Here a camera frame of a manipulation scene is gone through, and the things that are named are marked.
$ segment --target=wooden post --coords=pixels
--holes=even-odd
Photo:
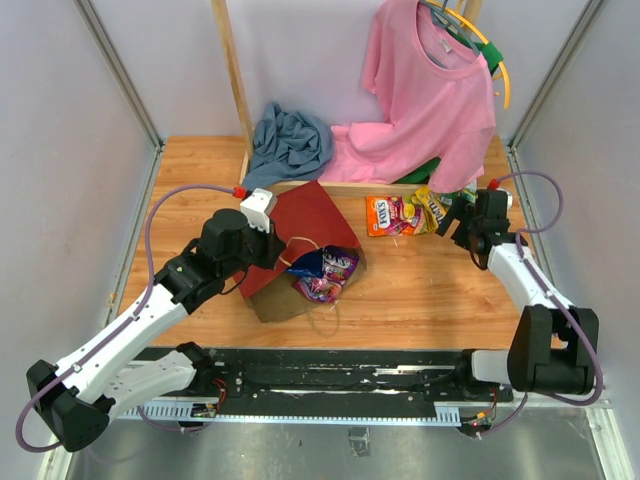
[[[483,0],[467,0],[462,11],[462,16],[475,25],[478,21],[478,15],[482,8]],[[466,31],[470,31],[469,27],[462,26]]]
[[[229,18],[227,2],[226,0],[211,0],[211,6],[216,16],[216,22],[218,23],[218,32],[220,33],[222,48],[224,49],[224,58],[227,61],[227,71],[229,72],[233,98],[236,101],[240,126],[242,127],[242,136],[247,144],[247,156],[250,159],[253,155],[253,124],[251,123],[251,116],[249,115],[247,95],[244,92],[244,84],[242,83],[240,64],[238,63],[236,44],[233,40],[233,30],[231,29],[231,19]]]

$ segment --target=red wire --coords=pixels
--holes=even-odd
[[[479,413],[478,415],[476,415],[476,418],[480,415],[489,415],[494,408],[496,408],[496,405],[498,404],[498,392],[496,392],[495,390],[491,390],[491,395],[493,396],[493,403],[491,404],[491,407],[487,410],[485,410],[484,412]]]
[[[220,389],[220,398],[218,399],[218,408],[220,408],[222,403],[227,399],[227,384],[219,378],[216,378],[213,383]]]

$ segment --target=yellow candy bag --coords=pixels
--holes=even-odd
[[[416,197],[424,206],[426,231],[427,233],[434,233],[447,214],[447,209],[440,203],[437,194],[434,194],[426,185],[416,190],[414,198]]]

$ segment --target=colorful packaging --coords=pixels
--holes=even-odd
[[[324,275],[323,264],[322,250],[314,250],[298,258],[285,272],[296,277],[322,278]]]
[[[426,230],[428,233],[434,233],[447,214],[447,209],[440,203],[438,194],[433,193],[427,186],[416,190],[416,197],[424,206],[426,213]]]
[[[370,237],[425,233],[426,215],[416,196],[366,197]]]
[[[333,246],[317,251],[322,252],[323,277],[302,277],[291,286],[312,302],[335,302],[358,266],[358,257]]]
[[[470,203],[476,203],[476,197],[478,194],[478,181],[474,180],[469,185],[464,187],[459,192],[454,193],[434,193],[435,198],[442,204],[445,210],[449,210],[456,198],[462,197]]]

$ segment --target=crumpled fabric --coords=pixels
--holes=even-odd
[[[253,190],[286,180],[315,180],[333,157],[331,128],[314,115],[283,112],[271,102],[253,134],[253,157],[242,186]]]

